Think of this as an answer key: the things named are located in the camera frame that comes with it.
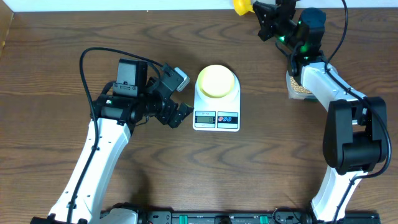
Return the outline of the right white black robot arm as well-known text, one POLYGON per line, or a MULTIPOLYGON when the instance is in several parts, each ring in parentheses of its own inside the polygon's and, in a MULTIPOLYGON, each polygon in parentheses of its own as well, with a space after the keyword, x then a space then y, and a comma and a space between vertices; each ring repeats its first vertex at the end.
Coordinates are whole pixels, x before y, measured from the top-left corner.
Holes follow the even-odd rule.
POLYGON ((327 164, 321 187, 300 223, 341 223, 356 186, 383 174, 391 163, 386 103, 349 86, 323 53, 325 13, 304 9, 294 21, 295 1, 255 2, 262 40, 276 39, 286 56, 287 73, 326 109, 323 155, 327 164))

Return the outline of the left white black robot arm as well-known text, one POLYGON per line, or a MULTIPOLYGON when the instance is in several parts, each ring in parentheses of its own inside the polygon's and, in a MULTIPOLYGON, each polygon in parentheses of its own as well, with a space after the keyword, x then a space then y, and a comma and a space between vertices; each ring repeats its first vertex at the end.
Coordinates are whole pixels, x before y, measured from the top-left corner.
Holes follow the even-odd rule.
POLYGON ((34 217, 32 223, 144 223, 145 216, 133 208, 101 211, 113 170, 134 128, 156 117, 176 128, 193 112, 185 103, 171 100, 190 82, 178 67, 165 64, 156 77, 147 77, 152 64, 122 58, 117 79, 104 87, 93 102, 94 115, 86 142, 64 192, 48 217, 34 217))

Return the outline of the yellow plastic scoop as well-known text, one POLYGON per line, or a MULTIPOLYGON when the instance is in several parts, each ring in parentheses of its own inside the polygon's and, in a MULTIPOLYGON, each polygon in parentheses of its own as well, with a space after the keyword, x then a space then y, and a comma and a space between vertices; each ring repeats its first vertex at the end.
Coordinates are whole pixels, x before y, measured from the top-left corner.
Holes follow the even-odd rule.
POLYGON ((251 0, 233 0, 233 7, 239 16, 243 16, 248 12, 254 12, 251 0))

